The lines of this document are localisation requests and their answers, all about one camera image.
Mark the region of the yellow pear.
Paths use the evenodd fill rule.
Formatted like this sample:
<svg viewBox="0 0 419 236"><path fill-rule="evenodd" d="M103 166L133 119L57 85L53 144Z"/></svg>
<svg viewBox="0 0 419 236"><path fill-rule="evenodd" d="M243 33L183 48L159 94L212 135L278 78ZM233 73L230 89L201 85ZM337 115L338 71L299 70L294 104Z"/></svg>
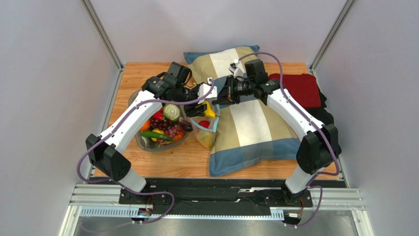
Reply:
<svg viewBox="0 0 419 236"><path fill-rule="evenodd" d="M211 108L211 104L208 101L204 101L202 104L206 107L204 110L204 117L209 117L209 118L217 117L215 111Z"/></svg>

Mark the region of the clear zip top bag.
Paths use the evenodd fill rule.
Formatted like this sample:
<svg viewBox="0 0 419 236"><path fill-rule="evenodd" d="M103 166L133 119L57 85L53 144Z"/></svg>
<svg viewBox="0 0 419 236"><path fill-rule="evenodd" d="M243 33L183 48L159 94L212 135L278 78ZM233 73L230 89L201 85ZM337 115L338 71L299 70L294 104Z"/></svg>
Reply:
<svg viewBox="0 0 419 236"><path fill-rule="evenodd" d="M189 118L197 141L206 149L211 150L215 143L216 130L220 119L219 105L211 105L215 117L193 117Z"/></svg>

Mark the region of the yellow orange mango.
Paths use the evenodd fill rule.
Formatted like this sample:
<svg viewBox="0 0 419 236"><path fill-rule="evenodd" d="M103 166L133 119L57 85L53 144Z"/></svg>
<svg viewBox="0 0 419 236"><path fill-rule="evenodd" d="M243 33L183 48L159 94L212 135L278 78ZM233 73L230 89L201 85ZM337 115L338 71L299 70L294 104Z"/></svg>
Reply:
<svg viewBox="0 0 419 236"><path fill-rule="evenodd" d="M206 130L199 130L196 134L196 138L198 142L207 149L212 149L215 143L215 133L206 131Z"/></svg>

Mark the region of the red apple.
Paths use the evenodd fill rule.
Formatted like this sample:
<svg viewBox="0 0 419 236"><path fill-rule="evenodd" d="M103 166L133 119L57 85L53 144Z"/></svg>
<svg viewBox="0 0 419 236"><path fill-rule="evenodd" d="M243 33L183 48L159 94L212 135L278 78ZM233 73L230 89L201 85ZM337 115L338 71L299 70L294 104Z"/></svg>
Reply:
<svg viewBox="0 0 419 236"><path fill-rule="evenodd" d="M207 120L202 120L200 122L198 122L198 125L202 128L208 129L210 126L210 122Z"/></svg>

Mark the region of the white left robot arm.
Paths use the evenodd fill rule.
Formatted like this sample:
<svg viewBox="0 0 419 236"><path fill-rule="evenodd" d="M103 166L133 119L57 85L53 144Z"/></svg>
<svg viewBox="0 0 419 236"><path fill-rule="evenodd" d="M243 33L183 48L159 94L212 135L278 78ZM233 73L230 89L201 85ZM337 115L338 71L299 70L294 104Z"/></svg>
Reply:
<svg viewBox="0 0 419 236"><path fill-rule="evenodd" d="M131 193L142 195L147 181L132 168L123 153L140 128L165 104L198 105L210 97L215 90L212 81L187 88L191 77L191 69L172 62L166 72L147 79L135 100L111 126L98 136L90 134L86 138L87 151L80 161L88 157L109 180Z"/></svg>

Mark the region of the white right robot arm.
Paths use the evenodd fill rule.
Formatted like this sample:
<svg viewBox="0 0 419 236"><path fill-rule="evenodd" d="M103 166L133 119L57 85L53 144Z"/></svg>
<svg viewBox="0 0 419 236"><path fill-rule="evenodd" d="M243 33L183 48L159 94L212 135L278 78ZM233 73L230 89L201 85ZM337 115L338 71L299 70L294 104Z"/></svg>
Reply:
<svg viewBox="0 0 419 236"><path fill-rule="evenodd" d="M326 126L303 110L286 89L278 89L268 95L266 102L251 97L238 105L223 106L216 129L216 138L211 150L209 172L213 177L223 176L256 164L262 159L297 158L300 163L286 179L283 189L299 194L308 188L325 165L313 173L304 171L309 167L308 154L303 150L313 141L313 151L324 153L327 162L332 162L329 148L323 137L333 126Z"/></svg>

